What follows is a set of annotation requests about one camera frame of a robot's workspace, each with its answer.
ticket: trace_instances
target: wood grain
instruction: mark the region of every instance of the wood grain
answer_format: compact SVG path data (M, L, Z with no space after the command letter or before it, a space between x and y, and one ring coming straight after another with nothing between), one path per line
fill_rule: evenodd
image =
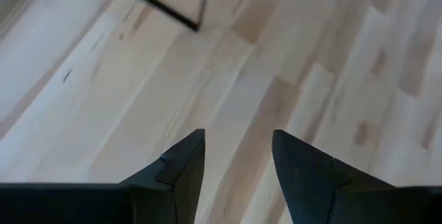
M163 0L194 17L199 0ZM442 0L0 0L0 180L117 182L196 128L196 223L291 223L274 129L440 185Z

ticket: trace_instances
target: black metal rod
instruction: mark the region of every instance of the black metal rod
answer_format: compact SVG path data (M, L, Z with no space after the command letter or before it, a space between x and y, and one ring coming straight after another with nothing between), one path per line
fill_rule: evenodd
M149 2L152 6L163 11L164 13L169 15L170 17L180 21L185 26L189 27L191 30L197 32L200 29L200 24L198 22L195 23L194 21L190 20L188 17L185 17L185 16L181 15L179 12L177 12L176 10L172 9L170 6L167 6L158 0L145 0L145 1Z

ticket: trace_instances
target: wooden floor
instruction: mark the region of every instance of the wooden floor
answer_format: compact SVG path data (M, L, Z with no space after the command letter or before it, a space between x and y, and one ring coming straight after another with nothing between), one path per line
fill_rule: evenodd
M199 0L164 0L195 16ZM271 132L442 185L442 0L0 0L0 180L119 182L196 128L196 223L290 223Z

